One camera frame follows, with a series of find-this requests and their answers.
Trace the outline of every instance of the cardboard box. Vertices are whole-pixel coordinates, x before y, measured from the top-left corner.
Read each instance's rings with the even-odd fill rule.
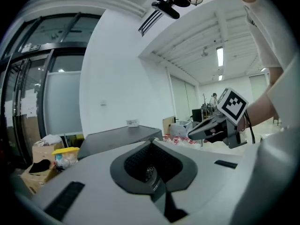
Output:
[[[39,163],[43,159],[48,159],[50,162],[55,162],[55,156],[52,155],[52,152],[61,148],[64,148],[62,142],[42,147],[32,146],[33,162]]]
[[[33,194],[37,193],[45,183],[59,174],[54,165],[51,165],[50,168],[44,172],[36,173],[29,173],[31,167],[32,165],[22,173],[21,179]]]

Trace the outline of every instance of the white floor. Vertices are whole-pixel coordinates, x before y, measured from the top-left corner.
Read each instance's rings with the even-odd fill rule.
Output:
[[[273,124],[273,119],[267,120],[255,127],[252,128],[254,136],[255,136],[255,144],[259,144],[261,140],[262,134],[272,134],[279,132],[281,129],[281,124],[277,126],[277,121]],[[242,145],[240,147],[230,149],[223,142],[214,142],[214,143],[203,143],[203,147],[197,147],[197,149],[216,152],[216,153],[224,153],[224,154],[232,154],[232,155],[243,155],[247,146],[253,146],[252,137],[250,133],[250,129],[246,129],[245,138],[247,140],[247,144]]]

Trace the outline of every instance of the black cable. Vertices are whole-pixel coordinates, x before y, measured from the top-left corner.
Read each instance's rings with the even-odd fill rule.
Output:
[[[249,115],[248,115],[247,110],[245,111],[245,114],[244,114],[244,115],[245,115],[245,118],[248,120],[250,132],[251,132],[251,136],[252,136],[252,143],[254,144],[254,143],[255,143],[255,137],[254,137],[254,133],[253,133],[253,130],[252,130],[251,121],[250,121],[250,118],[249,118]]]

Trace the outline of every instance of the fluorescent light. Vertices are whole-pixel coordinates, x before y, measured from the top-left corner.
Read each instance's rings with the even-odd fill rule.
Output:
[[[224,64],[224,50],[222,47],[217,48],[217,60],[218,60],[218,66],[223,66]]]

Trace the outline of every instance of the black slot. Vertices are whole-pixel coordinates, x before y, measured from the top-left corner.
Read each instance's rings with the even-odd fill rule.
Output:
[[[56,220],[61,221],[84,186],[80,182],[70,182],[45,209],[45,212]]]
[[[221,165],[224,167],[230,167],[232,169],[235,169],[236,166],[238,165],[237,163],[230,163],[230,162],[226,162],[226,161],[222,161],[222,160],[215,161],[215,164],[218,164],[218,165]]]

